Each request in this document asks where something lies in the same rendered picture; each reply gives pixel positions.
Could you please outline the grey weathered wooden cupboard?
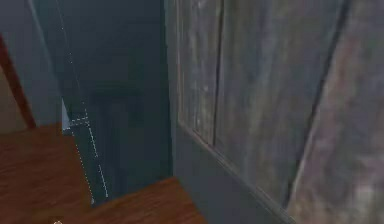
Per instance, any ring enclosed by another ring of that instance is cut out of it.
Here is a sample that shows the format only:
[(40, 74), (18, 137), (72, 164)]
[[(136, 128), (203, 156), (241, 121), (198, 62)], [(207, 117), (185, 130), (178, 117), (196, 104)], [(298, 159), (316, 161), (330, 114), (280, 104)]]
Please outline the grey weathered wooden cupboard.
[(384, 0), (165, 0), (173, 171), (207, 224), (384, 224)]

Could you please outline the red brown door frame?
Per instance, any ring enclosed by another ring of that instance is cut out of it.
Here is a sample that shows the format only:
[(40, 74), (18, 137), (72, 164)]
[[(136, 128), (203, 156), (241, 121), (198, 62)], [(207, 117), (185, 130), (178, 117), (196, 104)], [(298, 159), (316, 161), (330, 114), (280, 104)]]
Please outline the red brown door frame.
[(0, 34), (0, 67), (3, 69), (5, 78), (10, 86), (12, 95), (16, 101), (16, 104), (20, 110), (21, 117), (23, 118), (26, 127), (28, 129), (34, 129), (37, 127), (35, 119), (33, 117), (30, 105), (24, 94), (22, 85), (18, 78), (14, 63), (10, 58), (9, 51), (5, 44), (4, 38)]

